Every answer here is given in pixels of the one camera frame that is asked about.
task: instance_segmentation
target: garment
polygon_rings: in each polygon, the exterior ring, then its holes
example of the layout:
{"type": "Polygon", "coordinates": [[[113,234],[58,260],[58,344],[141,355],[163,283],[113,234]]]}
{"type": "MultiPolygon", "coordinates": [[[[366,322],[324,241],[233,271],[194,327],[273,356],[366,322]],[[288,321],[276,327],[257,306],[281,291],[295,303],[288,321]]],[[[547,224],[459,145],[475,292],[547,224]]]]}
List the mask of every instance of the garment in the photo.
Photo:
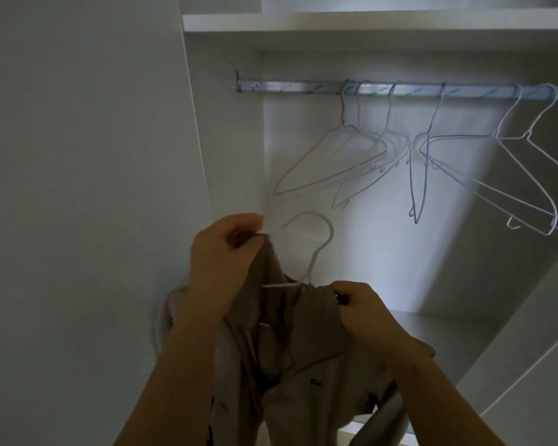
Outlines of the garment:
{"type": "MultiPolygon", "coordinates": [[[[377,406],[350,444],[398,445],[409,421],[385,359],[343,328],[327,286],[262,288],[287,281],[267,242],[216,343],[212,444],[253,446],[264,419],[273,446],[335,446],[337,429],[377,406]]],[[[183,294],[168,294],[163,338],[183,294]]]]}

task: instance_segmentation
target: person's left forearm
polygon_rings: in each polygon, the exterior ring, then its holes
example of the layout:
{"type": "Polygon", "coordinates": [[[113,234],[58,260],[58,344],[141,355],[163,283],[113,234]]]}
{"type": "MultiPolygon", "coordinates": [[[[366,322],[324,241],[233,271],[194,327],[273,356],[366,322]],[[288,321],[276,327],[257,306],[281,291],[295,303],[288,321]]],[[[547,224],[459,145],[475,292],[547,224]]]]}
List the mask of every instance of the person's left forearm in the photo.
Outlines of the person's left forearm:
{"type": "Polygon", "coordinates": [[[206,444],[213,354],[222,321],[183,306],[115,446],[206,444]]]}

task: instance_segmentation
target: closet rod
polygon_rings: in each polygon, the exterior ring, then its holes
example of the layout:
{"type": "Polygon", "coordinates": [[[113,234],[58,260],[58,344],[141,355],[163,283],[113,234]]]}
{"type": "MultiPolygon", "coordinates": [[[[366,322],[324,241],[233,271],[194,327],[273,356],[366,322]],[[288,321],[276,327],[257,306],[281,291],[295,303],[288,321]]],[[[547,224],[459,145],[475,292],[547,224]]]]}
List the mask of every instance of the closet rod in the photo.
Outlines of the closet rod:
{"type": "MultiPolygon", "coordinates": [[[[246,80],[236,72],[236,89],[239,93],[263,92],[286,94],[339,95],[343,81],[287,81],[246,80]]],[[[388,95],[392,82],[349,81],[343,93],[355,95],[388,95]]],[[[394,96],[437,97],[441,95],[442,83],[400,82],[393,90],[394,96]]],[[[463,98],[517,98],[519,89],[515,85],[447,84],[446,97],[463,98]]],[[[522,100],[547,100],[553,93],[546,86],[523,86],[522,100]]]]}

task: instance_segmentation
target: person's left hand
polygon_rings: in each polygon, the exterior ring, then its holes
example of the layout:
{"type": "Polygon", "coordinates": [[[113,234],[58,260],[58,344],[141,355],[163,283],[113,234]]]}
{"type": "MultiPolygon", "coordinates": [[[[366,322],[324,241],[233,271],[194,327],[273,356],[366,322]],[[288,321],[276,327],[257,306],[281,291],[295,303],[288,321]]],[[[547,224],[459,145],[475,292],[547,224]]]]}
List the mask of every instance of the person's left hand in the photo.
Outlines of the person's left hand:
{"type": "Polygon", "coordinates": [[[263,221],[263,216],[251,213],[227,216],[196,235],[190,249],[187,301],[201,313],[220,319],[227,313],[265,243],[263,235],[255,235],[233,248],[228,238],[241,231],[257,232],[263,221]]]}

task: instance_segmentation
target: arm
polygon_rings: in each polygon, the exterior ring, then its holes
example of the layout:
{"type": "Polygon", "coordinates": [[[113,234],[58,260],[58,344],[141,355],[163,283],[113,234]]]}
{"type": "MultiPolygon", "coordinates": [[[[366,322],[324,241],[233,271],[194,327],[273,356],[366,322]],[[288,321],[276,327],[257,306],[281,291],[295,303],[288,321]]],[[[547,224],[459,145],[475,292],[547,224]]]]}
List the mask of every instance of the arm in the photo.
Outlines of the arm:
{"type": "Polygon", "coordinates": [[[115,446],[206,444],[216,337],[264,243],[254,236],[234,249],[228,240],[238,231],[259,231],[262,221],[228,216],[196,235],[186,302],[115,446]]]}
{"type": "Polygon", "coordinates": [[[440,368],[364,283],[335,282],[343,325],[387,359],[420,446],[504,446],[440,368]]]}

